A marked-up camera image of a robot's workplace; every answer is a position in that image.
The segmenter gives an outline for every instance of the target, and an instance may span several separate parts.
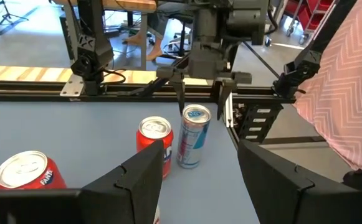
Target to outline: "person's foot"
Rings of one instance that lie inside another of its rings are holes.
[[[146,60],[150,61],[150,60],[154,60],[158,57],[160,57],[163,54],[163,52],[161,51],[161,49],[153,49],[151,50],[151,52],[146,56]]]
[[[133,35],[132,37],[123,39],[124,44],[140,45],[142,38],[139,35]]]

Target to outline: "wooden tabletop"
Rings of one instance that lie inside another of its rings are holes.
[[[119,71],[126,77],[125,83],[148,83],[156,78],[155,71]],[[69,68],[40,68],[0,66],[0,80],[30,81],[30,82],[67,82],[72,71]],[[105,82],[119,81],[116,75],[107,75]],[[207,85],[207,81],[195,78],[185,78],[187,85]]]
[[[54,0],[56,4],[68,4],[67,0]],[[75,6],[77,0],[70,0]],[[102,0],[105,8],[121,9],[132,11],[154,11],[156,10],[156,2],[154,0]]]

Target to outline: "red can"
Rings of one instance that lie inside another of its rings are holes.
[[[159,116],[151,116],[145,118],[139,124],[139,129],[136,132],[136,151],[140,152],[155,140],[163,140],[164,142],[164,166],[163,179],[171,170],[171,155],[174,132],[171,129],[170,123]]]
[[[55,162],[42,152],[20,152],[0,166],[0,190],[65,188]]]

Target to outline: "pink patterned fabric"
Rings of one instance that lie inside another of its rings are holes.
[[[295,107],[353,169],[362,169],[362,0],[325,50],[321,69],[300,85]]]

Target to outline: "silver and blue can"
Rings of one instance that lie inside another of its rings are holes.
[[[183,109],[176,160],[185,169],[199,165],[211,120],[210,111],[201,105],[188,105]]]

